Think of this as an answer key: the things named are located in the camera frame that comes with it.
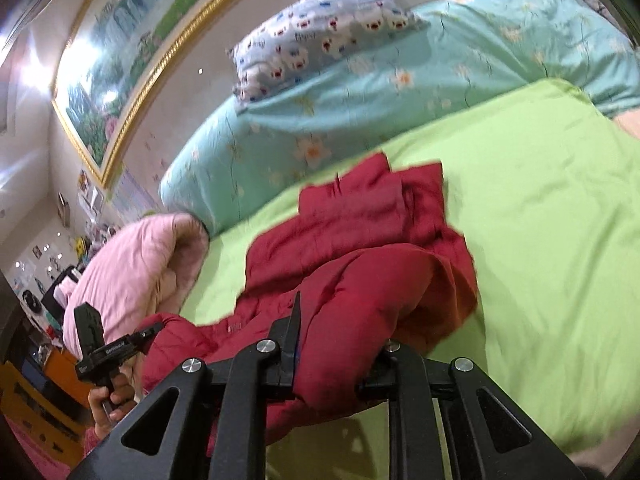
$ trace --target photo on wall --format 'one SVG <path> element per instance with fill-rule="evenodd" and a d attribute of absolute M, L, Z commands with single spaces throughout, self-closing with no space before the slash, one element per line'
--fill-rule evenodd
<path fill-rule="evenodd" d="M 128 107 L 168 37 L 206 0 L 86 0 L 58 72 L 53 104 L 84 163 L 100 184 L 117 168 L 114 150 Z"/>

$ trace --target pillowcase with cartoon print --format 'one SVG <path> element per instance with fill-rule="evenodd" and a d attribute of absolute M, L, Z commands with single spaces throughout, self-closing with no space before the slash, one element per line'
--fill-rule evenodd
<path fill-rule="evenodd" d="M 228 51 L 239 79 L 233 92 L 241 103 L 260 101 L 419 23 L 394 0 L 300 0 Z"/>

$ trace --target ceiling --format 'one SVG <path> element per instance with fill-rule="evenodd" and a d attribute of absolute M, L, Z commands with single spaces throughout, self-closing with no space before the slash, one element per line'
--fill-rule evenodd
<path fill-rule="evenodd" d="M 0 244 L 50 194 L 49 88 L 82 1 L 52 0 L 0 67 Z"/>

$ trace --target silver screw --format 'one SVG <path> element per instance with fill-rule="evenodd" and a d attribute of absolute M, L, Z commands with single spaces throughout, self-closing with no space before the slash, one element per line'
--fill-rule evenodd
<path fill-rule="evenodd" d="M 387 339 L 385 343 L 385 350 L 387 352 L 395 352 L 400 348 L 400 343 L 398 341 L 394 341 L 393 339 Z"/>
<path fill-rule="evenodd" d="M 471 359 L 467 359 L 466 357 L 457 358 L 456 362 L 454 362 L 453 364 L 461 372 L 470 372 L 474 369 L 474 362 Z"/>
<path fill-rule="evenodd" d="M 276 348 L 276 342 L 271 339 L 263 339 L 262 341 L 258 341 L 258 344 L 255 346 L 258 349 L 258 352 L 262 352 L 263 354 L 268 354 L 269 352 L 273 352 Z"/>
<path fill-rule="evenodd" d="M 192 357 L 191 359 L 187 359 L 185 362 L 182 363 L 182 369 L 188 374 L 193 374 L 194 372 L 197 372 L 198 370 L 200 370 L 201 366 L 202 366 L 202 361 L 200 361 L 200 359 L 196 359 L 195 357 Z"/>

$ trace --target finger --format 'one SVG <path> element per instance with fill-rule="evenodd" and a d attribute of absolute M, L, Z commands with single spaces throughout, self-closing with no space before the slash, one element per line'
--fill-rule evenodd
<path fill-rule="evenodd" d="M 109 390 L 106 386 L 101 388 L 92 388 L 89 390 L 88 400 L 89 407 L 91 408 L 91 414 L 94 417 L 94 421 L 99 426 L 108 426 L 109 419 L 107 414 L 104 413 L 102 402 L 109 398 Z"/>
<path fill-rule="evenodd" d="M 116 390 L 111 394 L 111 402 L 116 405 L 123 404 L 124 402 L 133 399 L 135 395 L 136 391 L 133 389 L 133 386 L 126 384 L 125 386 L 116 388 Z"/>
<path fill-rule="evenodd" d="M 110 413 L 109 418 L 113 422 L 120 422 L 124 418 L 124 416 L 127 415 L 127 413 L 129 413 L 131 410 L 133 410 L 133 408 L 135 408 L 137 405 L 138 403 L 135 400 L 130 400 L 126 404 L 123 404 L 122 406 L 117 408 L 116 410 L 113 410 Z"/>
<path fill-rule="evenodd" d="M 129 384 L 129 380 L 125 374 L 117 374 L 111 378 L 111 384 L 113 384 L 113 389 L 117 390 L 119 387 Z"/>

